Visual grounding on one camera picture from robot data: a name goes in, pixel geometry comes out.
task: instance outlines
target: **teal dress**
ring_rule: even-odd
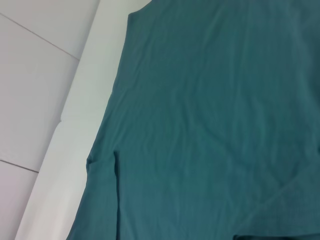
[[[320,0],[131,13],[86,169],[68,240],[320,240]]]

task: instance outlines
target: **white tile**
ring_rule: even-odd
[[[39,171],[78,63],[0,15],[0,159]]]
[[[0,0],[0,13],[80,59],[99,0]]]
[[[0,239],[13,240],[37,173],[0,161]]]

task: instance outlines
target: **sleeveless top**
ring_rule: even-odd
[[[68,240],[320,239],[320,1],[130,14],[86,169]]]

